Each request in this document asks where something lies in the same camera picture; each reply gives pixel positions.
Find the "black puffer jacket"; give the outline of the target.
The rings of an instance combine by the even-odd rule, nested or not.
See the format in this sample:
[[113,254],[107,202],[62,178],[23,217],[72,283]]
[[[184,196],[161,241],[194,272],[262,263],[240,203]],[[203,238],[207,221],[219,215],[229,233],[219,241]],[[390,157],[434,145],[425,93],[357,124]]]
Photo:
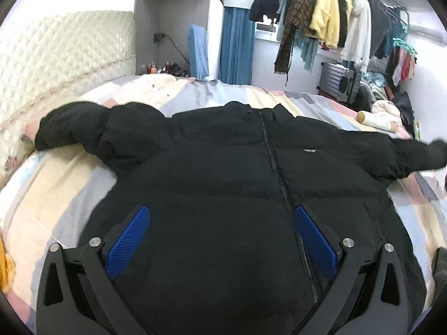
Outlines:
[[172,117],[140,103],[48,113],[38,150],[80,144],[116,176],[78,246],[138,207],[150,225],[114,287],[146,334],[297,334],[329,284],[295,224],[307,206],[340,238],[396,249],[408,332],[427,296],[388,188],[446,165],[446,143],[346,131],[231,102]]

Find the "pile of clothes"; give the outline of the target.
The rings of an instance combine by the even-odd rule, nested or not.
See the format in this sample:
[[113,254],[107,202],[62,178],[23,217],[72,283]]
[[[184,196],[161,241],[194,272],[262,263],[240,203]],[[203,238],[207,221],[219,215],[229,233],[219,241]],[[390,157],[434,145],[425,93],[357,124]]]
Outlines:
[[358,111],[367,111],[383,121],[414,133],[414,110],[409,94],[401,85],[415,76],[417,58],[399,46],[385,59],[374,58],[361,79]]

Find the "yellow cloth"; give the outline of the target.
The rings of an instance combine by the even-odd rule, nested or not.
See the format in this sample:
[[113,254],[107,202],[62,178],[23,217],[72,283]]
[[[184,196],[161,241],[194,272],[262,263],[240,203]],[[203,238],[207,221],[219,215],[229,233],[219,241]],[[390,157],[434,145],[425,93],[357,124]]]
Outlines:
[[3,238],[0,240],[0,283],[1,291],[8,293],[15,278],[15,262],[6,251]]

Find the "floral pillow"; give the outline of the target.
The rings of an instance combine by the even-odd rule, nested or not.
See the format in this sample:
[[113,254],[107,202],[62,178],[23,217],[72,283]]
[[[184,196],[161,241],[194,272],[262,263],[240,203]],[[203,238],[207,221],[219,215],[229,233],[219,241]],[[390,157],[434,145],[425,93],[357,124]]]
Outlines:
[[38,119],[1,124],[1,188],[4,188],[14,173],[35,150],[35,134]]

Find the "cream cylindrical bolster pillow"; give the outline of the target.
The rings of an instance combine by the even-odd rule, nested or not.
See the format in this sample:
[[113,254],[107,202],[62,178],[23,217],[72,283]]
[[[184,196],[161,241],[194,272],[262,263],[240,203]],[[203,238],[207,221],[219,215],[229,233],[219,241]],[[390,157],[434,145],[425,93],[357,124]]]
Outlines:
[[357,112],[356,120],[365,126],[370,126],[375,129],[380,129],[383,131],[389,131],[394,133],[398,131],[397,123],[389,121],[387,118],[378,116],[371,112],[367,111]]

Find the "grey suitcase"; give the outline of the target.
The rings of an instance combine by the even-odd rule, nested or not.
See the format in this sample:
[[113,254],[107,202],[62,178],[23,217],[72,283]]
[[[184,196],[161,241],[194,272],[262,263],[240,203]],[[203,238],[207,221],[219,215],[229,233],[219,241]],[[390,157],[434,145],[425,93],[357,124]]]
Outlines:
[[347,106],[355,102],[362,75],[341,64],[322,63],[318,94]]

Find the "cream quilted headboard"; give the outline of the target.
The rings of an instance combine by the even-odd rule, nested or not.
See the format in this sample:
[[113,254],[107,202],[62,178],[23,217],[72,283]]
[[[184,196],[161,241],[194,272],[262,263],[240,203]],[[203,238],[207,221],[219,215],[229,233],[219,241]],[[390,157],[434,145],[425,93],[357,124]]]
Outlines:
[[31,111],[134,73],[133,12],[46,17],[1,39],[1,133],[17,135]]

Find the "white hooded sweater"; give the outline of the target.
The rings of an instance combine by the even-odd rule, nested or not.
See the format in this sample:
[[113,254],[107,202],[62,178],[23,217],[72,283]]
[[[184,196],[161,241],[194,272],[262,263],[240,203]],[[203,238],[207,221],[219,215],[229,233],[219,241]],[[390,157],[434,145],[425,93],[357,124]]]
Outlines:
[[371,10],[367,0],[354,0],[345,46],[339,49],[339,61],[353,62],[365,72],[370,59]]

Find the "teal hanging garment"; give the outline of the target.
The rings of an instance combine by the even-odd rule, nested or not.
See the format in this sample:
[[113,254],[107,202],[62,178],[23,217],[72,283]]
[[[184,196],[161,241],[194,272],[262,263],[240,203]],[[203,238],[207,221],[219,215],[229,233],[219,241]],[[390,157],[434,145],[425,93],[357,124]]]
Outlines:
[[[283,35],[283,19],[286,14],[286,2],[285,0],[279,0],[279,2],[280,6],[277,12],[280,15],[280,20],[278,22],[277,40],[280,43],[281,37]],[[293,48],[298,47],[301,49],[301,59],[304,62],[304,69],[308,72],[312,72],[312,69],[314,67],[314,60],[317,54],[318,46],[319,46],[318,39],[310,37],[310,32],[306,33],[305,35],[296,32]],[[290,66],[292,63],[292,57],[293,57],[293,51],[290,59]]]

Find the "blue covered chair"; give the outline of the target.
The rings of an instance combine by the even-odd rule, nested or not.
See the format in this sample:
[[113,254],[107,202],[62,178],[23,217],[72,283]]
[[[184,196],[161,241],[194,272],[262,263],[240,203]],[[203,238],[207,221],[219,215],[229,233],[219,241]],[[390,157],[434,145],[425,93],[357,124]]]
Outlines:
[[196,79],[204,80],[209,76],[208,35],[205,28],[191,25],[188,30],[189,70]]

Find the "yellow fleece jacket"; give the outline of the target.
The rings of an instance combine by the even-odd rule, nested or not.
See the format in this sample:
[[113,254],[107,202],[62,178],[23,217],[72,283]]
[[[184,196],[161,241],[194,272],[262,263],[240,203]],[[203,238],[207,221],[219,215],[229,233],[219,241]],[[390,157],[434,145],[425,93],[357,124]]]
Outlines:
[[345,0],[347,7],[339,10],[339,0],[316,0],[311,22],[310,37],[325,42],[329,48],[339,46],[341,18],[349,22],[352,0]]

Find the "dark grey hanging coat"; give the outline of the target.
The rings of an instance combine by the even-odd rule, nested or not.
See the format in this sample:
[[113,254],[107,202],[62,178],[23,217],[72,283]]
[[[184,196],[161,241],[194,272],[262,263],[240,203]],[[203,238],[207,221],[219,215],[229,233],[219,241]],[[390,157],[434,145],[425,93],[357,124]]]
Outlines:
[[391,30],[389,15],[380,0],[367,0],[371,11],[370,57],[372,58],[381,45],[384,37]]

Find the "blue curtain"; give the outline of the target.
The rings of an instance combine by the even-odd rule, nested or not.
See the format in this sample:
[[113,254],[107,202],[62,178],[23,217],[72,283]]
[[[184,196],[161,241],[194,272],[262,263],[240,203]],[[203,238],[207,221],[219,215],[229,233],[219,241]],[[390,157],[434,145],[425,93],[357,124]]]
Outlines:
[[230,85],[251,85],[255,23],[250,10],[225,7],[220,46],[219,80]]

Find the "grey bedside cabinet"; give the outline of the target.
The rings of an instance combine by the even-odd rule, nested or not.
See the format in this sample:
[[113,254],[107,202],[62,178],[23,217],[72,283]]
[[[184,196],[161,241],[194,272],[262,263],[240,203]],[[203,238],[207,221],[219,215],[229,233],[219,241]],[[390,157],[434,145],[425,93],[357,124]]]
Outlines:
[[177,63],[190,70],[188,31],[202,27],[207,36],[208,76],[217,79],[224,22],[224,0],[135,0],[135,71],[152,62]]

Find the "brown plaid scarf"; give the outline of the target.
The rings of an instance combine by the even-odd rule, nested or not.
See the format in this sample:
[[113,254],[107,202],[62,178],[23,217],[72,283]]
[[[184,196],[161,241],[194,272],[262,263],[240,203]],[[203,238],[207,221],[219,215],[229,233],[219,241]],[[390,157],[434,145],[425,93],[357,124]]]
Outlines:
[[296,32],[309,33],[314,11],[314,0],[285,0],[286,14],[283,19],[283,35],[274,63],[276,74],[288,74]]

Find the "black hanging jacket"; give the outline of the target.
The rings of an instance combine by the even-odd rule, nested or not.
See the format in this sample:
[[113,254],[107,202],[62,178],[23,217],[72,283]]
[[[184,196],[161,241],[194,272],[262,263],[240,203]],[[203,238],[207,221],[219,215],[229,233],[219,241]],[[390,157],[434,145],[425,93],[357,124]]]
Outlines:
[[262,22],[264,17],[271,20],[278,20],[280,18],[277,12],[279,6],[279,0],[254,0],[251,4],[249,20],[256,23]]

